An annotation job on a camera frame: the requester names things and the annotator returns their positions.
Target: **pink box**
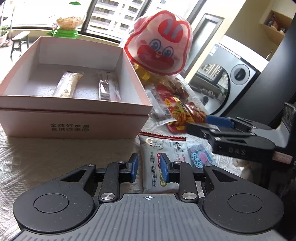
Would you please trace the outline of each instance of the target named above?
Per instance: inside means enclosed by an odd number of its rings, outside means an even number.
[[[98,100],[98,69],[116,73],[122,102]],[[84,73],[74,98],[51,97],[66,71]],[[0,122],[14,137],[135,138],[151,108],[124,50],[86,40],[40,37],[0,84]]]

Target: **cartoon eye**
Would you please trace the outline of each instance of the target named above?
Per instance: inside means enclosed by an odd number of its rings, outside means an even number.
[[[173,54],[174,54],[174,49],[171,46],[168,46],[163,50],[163,56],[172,57]]]
[[[158,51],[161,47],[161,42],[159,39],[153,39],[150,41],[149,46],[154,50]]]

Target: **flower pot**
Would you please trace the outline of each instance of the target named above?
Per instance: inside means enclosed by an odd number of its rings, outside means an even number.
[[[0,44],[6,41],[7,35],[8,35],[8,32],[6,32],[3,36],[0,37]]]

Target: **red cartoon mouth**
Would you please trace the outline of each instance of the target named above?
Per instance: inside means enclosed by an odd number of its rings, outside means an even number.
[[[154,69],[167,70],[174,65],[172,57],[156,53],[149,45],[141,45],[137,55],[143,63]]]

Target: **silver bolt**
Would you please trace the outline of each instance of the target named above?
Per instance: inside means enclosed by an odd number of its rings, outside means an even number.
[[[115,195],[113,193],[110,192],[105,192],[101,195],[101,198],[103,200],[112,200],[113,198],[115,198]]]
[[[186,192],[182,195],[182,197],[186,200],[193,200],[197,197],[197,195],[193,192]]]

